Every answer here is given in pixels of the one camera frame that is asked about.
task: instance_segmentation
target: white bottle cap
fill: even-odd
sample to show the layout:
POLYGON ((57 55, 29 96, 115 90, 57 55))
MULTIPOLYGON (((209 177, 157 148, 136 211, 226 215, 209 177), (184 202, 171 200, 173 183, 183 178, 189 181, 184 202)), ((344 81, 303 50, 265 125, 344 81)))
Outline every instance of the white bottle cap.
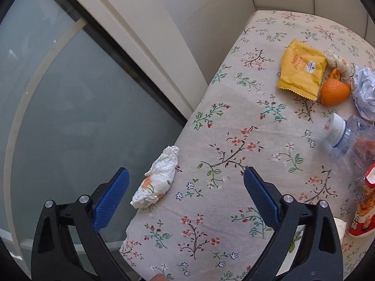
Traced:
POLYGON ((346 127, 346 121, 343 120, 339 115, 332 114, 329 117, 324 129, 327 130, 326 140, 333 147, 337 146, 341 137, 344 135, 346 127))

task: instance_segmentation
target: transparent plastic bottle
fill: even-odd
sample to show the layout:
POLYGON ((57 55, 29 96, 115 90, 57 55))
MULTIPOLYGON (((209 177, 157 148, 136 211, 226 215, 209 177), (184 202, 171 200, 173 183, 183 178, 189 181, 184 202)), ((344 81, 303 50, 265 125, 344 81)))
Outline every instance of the transparent plastic bottle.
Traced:
POLYGON ((375 126, 355 115, 345 121, 332 114, 324 128, 339 166, 353 181, 363 179, 375 163, 375 126))

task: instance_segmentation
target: skin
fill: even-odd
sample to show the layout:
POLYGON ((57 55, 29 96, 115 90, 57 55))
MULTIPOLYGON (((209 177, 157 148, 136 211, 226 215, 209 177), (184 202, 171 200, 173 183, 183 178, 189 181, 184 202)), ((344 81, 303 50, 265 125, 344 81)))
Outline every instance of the skin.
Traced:
POLYGON ((163 274, 157 274, 150 281, 169 281, 169 280, 163 274))

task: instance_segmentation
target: white door frame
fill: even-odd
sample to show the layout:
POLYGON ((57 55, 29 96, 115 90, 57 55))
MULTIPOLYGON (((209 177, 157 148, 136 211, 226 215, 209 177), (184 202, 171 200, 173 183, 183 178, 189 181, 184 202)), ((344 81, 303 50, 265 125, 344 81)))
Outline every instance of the white door frame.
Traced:
POLYGON ((77 0, 189 118, 207 83, 158 0, 77 0))

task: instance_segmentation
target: orange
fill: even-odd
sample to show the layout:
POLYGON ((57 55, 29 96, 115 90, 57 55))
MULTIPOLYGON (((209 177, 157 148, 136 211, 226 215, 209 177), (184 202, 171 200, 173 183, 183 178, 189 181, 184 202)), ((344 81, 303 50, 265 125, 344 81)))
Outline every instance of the orange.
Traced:
POLYGON ((325 106, 335 106, 349 98, 351 87, 349 83, 340 81, 340 74, 334 68, 320 89, 322 104, 325 106))

